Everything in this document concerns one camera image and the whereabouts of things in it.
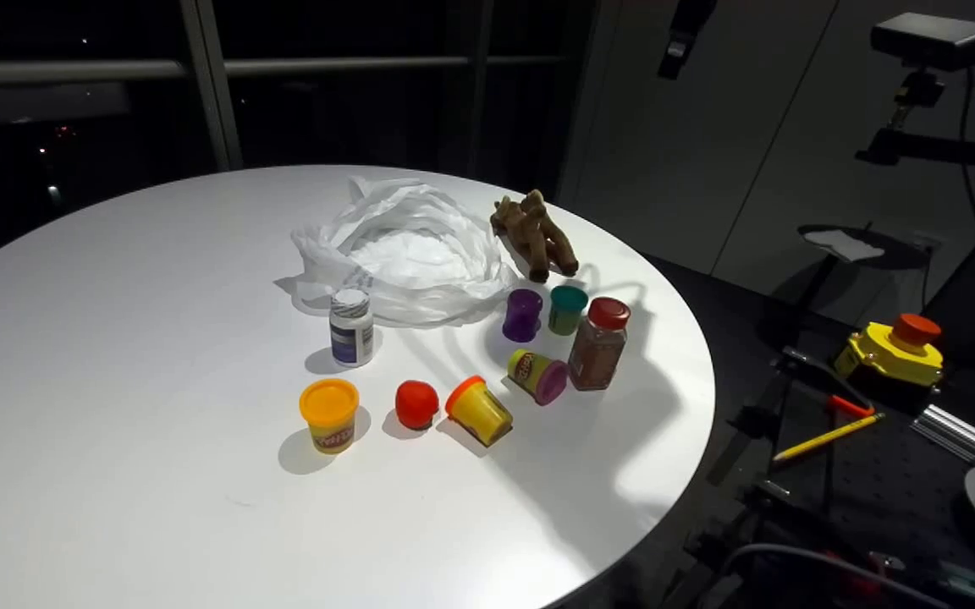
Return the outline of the purple play-doh tub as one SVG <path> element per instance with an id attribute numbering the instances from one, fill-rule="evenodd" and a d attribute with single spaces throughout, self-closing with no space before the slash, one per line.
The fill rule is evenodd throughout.
<path id="1" fill-rule="evenodd" d="M 532 343 L 537 335 L 537 320 L 541 320 L 541 293 L 528 289 L 512 291 L 502 335 L 512 343 Z"/>

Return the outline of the yellow pencil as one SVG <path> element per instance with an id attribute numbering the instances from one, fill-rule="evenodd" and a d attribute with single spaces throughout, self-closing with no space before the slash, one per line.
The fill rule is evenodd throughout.
<path id="1" fill-rule="evenodd" d="M 874 417 L 843 422 L 843 426 L 837 426 L 837 428 L 826 428 L 826 434 L 820 434 L 820 435 L 799 440 L 799 444 L 780 451 L 780 452 L 773 458 L 773 462 L 787 462 L 787 459 L 797 459 L 797 458 L 804 458 L 804 452 L 812 452 L 812 451 L 821 451 L 821 448 L 830 448 L 830 444 L 838 444 L 838 440 L 846 440 L 846 435 L 856 435 L 856 434 L 876 426 L 880 418 L 882 418 L 882 414 L 874 414 Z"/>

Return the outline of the white plastic bag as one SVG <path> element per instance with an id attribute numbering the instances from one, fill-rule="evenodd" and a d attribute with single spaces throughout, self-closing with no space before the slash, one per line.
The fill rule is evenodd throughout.
<path id="1" fill-rule="evenodd" d="M 481 193 L 362 176 L 350 186 L 346 209 L 291 232 L 302 269 L 281 289 L 297 309 L 323 310 L 337 289 L 359 289 L 386 325 L 446 325 L 481 316 L 514 283 L 502 241 L 474 213 Z"/>

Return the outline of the red ball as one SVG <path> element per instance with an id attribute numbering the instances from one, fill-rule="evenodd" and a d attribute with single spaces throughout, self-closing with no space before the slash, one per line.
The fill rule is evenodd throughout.
<path id="1" fill-rule="evenodd" d="M 405 379 L 395 390 L 395 418 L 411 428 L 426 428 L 440 414 L 440 397 L 431 383 Z"/>

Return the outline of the yellow emergency stop button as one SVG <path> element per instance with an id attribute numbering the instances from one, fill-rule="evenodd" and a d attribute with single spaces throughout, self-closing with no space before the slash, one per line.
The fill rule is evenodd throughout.
<path id="1" fill-rule="evenodd" d="M 848 379 L 856 368 L 874 368 L 882 379 L 906 387 L 938 387 L 945 356 L 938 347 L 942 325 L 926 316 L 904 310 L 892 320 L 868 320 L 846 337 L 833 368 Z"/>

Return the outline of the brown jar orange lid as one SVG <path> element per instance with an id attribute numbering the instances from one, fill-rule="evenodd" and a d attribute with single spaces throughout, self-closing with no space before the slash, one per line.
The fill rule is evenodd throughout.
<path id="1" fill-rule="evenodd" d="M 606 390 L 627 346 L 629 306 L 618 298 L 592 298 L 579 320 L 569 379 L 576 390 Z"/>

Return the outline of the horizontal window rail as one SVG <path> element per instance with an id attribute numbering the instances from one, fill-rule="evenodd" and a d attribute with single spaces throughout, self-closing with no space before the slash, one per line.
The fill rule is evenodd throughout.
<path id="1" fill-rule="evenodd" d="M 398 56 L 231 56 L 226 77 L 323 74 L 323 70 L 451 70 L 451 66 L 541 66 L 563 55 L 398 55 Z M 81 83 L 81 80 L 180 80 L 188 66 L 172 56 L 144 61 L 0 61 L 0 83 Z"/>

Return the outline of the pink lid yellow tub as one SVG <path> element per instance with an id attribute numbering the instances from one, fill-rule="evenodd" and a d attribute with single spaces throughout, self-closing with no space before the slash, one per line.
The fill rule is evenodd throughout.
<path id="1" fill-rule="evenodd" d="M 548 406 L 565 393 L 569 368 L 552 356 L 519 347 L 509 356 L 509 379 L 537 406 Z"/>

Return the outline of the brown plush toy animal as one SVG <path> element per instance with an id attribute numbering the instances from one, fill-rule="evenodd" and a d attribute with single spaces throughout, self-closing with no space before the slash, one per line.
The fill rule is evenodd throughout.
<path id="1" fill-rule="evenodd" d="M 552 269 L 565 278 L 579 269 L 579 256 L 548 216 L 548 202 L 537 189 L 522 200 L 497 200 L 492 230 L 519 255 L 523 278 L 536 283 L 546 283 Z"/>

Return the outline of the white pill bottle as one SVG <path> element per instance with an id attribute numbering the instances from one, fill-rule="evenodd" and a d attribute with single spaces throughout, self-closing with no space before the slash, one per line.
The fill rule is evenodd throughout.
<path id="1" fill-rule="evenodd" d="M 337 289 L 329 302 L 332 359 L 359 366 L 372 356 L 372 306 L 359 289 Z"/>

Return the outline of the orange lid yellow tub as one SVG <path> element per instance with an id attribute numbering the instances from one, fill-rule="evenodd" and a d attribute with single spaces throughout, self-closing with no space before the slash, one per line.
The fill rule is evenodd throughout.
<path id="1" fill-rule="evenodd" d="M 466 377 L 446 397 L 446 417 L 481 448 L 497 444 L 512 428 L 512 414 L 494 400 L 481 377 Z"/>

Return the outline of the window frame post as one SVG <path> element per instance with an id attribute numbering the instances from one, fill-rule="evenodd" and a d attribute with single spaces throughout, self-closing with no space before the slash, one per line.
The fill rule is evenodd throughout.
<path id="1" fill-rule="evenodd" d="M 188 70 L 195 80 L 213 162 L 221 169 L 239 169 L 245 151 L 213 0 L 180 0 L 180 12 L 186 26 Z"/>

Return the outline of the teal lid green tub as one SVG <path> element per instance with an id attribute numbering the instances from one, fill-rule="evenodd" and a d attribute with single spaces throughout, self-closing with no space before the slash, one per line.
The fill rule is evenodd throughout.
<path id="1" fill-rule="evenodd" d="M 587 302 L 588 293 L 576 283 L 560 283 L 552 293 L 548 293 L 548 327 L 555 335 L 572 335 L 576 325 L 581 320 L 581 310 L 587 310 Z"/>

